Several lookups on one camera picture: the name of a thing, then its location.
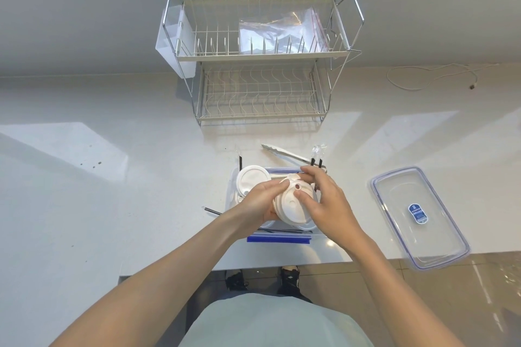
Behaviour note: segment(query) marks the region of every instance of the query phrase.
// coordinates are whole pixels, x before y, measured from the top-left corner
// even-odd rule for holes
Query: lid label
[[[414,221],[418,224],[424,224],[429,220],[425,212],[421,209],[421,206],[417,203],[413,203],[409,206],[409,212],[414,217]]]

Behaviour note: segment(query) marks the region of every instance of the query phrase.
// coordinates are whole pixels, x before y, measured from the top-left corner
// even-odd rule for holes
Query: forearm
[[[398,347],[463,347],[391,266],[369,237],[348,252],[359,265],[373,300]]]
[[[53,345],[154,345],[235,241],[223,214],[96,302]]]

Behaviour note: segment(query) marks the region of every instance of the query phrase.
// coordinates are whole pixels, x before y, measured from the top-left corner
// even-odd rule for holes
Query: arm
[[[276,219],[272,200],[288,185],[257,185],[185,244],[108,292],[51,346],[154,345],[231,244]]]
[[[398,347],[464,347],[390,265],[356,220],[344,192],[318,167],[303,166],[320,187],[320,203],[296,192],[313,221],[358,264],[369,292]]]

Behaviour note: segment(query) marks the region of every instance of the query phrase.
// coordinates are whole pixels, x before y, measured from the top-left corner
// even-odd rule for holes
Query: person's left hand
[[[279,219],[273,208],[273,199],[286,191],[289,185],[289,180],[261,182],[253,187],[241,203],[226,212],[237,223],[238,239],[248,237],[266,221]]]

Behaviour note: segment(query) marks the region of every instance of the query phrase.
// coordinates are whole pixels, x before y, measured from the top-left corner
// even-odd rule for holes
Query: shoe
[[[225,271],[225,283],[228,291],[248,291],[248,283],[240,269]]]
[[[282,266],[280,268],[280,279],[282,288],[290,287],[298,289],[298,277],[300,276],[300,270],[297,266]]]

